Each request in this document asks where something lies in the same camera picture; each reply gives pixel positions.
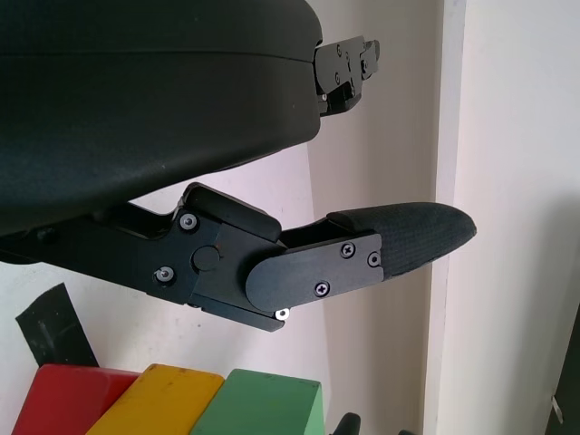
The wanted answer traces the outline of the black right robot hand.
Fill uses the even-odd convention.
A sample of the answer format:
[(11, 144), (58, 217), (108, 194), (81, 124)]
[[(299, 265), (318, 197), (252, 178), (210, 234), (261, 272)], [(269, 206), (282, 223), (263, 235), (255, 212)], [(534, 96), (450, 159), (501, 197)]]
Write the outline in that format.
[(343, 415), (333, 435), (358, 435), (361, 429), (361, 417), (353, 412), (347, 412)]

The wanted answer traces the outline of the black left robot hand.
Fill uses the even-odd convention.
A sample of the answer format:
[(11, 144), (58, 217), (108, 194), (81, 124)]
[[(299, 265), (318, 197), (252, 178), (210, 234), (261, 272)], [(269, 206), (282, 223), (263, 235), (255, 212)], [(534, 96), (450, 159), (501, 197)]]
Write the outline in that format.
[(380, 45), (324, 43), (304, 1), (4, 1), (1, 259), (46, 263), (273, 332), (477, 232), (413, 202), (283, 230), (198, 183), (313, 139)]

